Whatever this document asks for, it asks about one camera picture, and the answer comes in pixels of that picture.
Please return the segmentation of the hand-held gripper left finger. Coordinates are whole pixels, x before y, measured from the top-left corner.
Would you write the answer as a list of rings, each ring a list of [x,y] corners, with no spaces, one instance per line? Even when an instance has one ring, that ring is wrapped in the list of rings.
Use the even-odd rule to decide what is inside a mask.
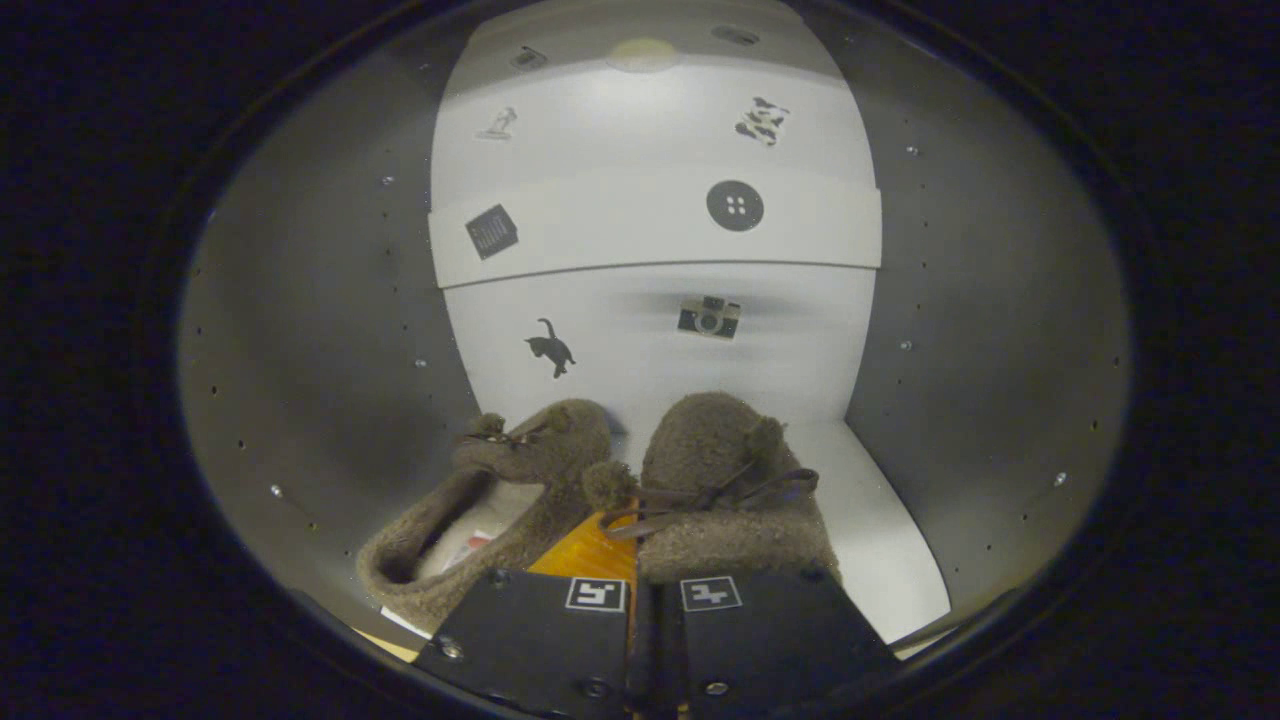
[[[526,570],[472,583],[413,666],[531,717],[631,719],[636,544],[600,520],[589,515]]]

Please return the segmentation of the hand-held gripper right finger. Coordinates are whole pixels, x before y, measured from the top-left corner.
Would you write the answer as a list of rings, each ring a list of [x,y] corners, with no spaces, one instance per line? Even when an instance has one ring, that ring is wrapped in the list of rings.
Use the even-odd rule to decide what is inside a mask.
[[[823,719],[859,705],[899,669],[827,570],[652,583],[646,600],[648,719]]]

